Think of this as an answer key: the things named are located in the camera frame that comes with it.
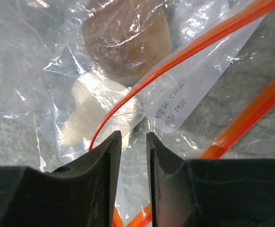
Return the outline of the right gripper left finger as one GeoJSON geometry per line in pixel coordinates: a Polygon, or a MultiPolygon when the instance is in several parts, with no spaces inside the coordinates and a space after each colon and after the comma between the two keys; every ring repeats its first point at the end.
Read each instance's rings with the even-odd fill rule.
{"type": "Polygon", "coordinates": [[[0,166],[0,227],[110,227],[113,222],[122,137],[42,173],[0,166]]]}

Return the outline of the fake mushroom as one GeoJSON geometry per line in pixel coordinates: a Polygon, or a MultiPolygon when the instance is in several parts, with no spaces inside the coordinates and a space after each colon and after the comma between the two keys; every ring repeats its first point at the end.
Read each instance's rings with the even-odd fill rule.
{"type": "MultiPolygon", "coordinates": [[[[108,79],[95,84],[76,80],[71,91],[76,109],[59,133],[60,142],[64,146],[74,146],[92,140],[98,125],[108,112],[108,105],[114,105],[122,99],[128,88],[108,79]]],[[[137,115],[136,107],[137,100],[129,100],[105,125],[99,138],[104,139],[113,131],[120,130],[122,149],[126,149],[132,134],[133,120],[137,115]]]]}

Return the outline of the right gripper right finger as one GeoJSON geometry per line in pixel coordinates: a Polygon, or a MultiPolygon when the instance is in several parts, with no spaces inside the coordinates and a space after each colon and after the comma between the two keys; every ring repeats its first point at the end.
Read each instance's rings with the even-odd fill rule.
{"type": "Polygon", "coordinates": [[[150,132],[155,227],[275,227],[275,159],[182,159],[150,132]]]}

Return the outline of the clear zip bag red seal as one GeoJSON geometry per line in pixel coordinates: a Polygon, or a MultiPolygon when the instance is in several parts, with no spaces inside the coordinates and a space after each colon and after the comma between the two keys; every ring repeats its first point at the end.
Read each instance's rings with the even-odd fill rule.
{"type": "MultiPolygon", "coordinates": [[[[88,151],[91,140],[64,146],[59,139],[76,109],[74,82],[110,80],[85,49],[88,1],[0,0],[0,166],[52,172],[88,151]]],[[[158,3],[168,21],[172,50],[150,71],[250,5],[249,0],[158,3]]],[[[147,74],[131,87],[119,83],[128,88],[123,97],[147,74]]],[[[197,159],[274,79],[275,9],[136,94],[137,115],[129,146],[122,149],[115,200],[122,226],[145,213],[150,203],[147,133],[154,132],[181,158],[197,159]]],[[[114,105],[108,105],[108,112],[114,105]]]]}

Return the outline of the fake brown mushroom cap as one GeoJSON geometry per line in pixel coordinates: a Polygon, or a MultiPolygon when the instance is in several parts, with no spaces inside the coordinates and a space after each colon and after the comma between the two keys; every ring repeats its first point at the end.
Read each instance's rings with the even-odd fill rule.
{"type": "Polygon", "coordinates": [[[139,82],[172,50],[168,21],[156,0],[90,0],[82,31],[85,49],[113,81],[139,82]]]}

